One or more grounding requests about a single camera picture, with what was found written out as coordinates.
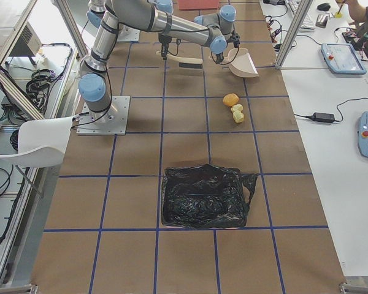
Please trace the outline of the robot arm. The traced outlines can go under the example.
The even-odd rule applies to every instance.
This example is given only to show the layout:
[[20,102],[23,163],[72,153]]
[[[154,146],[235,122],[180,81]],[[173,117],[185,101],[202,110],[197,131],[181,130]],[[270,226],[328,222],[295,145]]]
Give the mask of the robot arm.
[[173,37],[207,47],[221,62],[236,20],[236,9],[230,5],[194,21],[173,15],[171,1],[106,1],[104,7],[94,44],[80,65],[79,92],[92,122],[113,116],[107,63],[116,46],[120,25],[156,33],[160,39]]
[[195,23],[209,29],[209,37],[204,47],[209,47],[211,53],[215,54],[215,58],[212,59],[216,64],[224,65],[223,52],[228,43],[233,43],[235,48],[239,48],[240,36],[234,29],[236,13],[234,6],[226,4],[217,13],[200,15],[194,18]]

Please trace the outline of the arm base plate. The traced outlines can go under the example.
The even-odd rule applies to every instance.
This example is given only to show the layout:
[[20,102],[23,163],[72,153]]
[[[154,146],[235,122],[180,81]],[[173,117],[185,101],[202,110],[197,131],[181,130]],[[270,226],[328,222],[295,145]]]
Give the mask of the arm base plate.
[[130,100],[129,96],[113,96],[110,109],[104,116],[103,112],[89,111],[84,102],[82,113],[87,114],[79,117],[80,126],[76,132],[79,135],[125,135]]

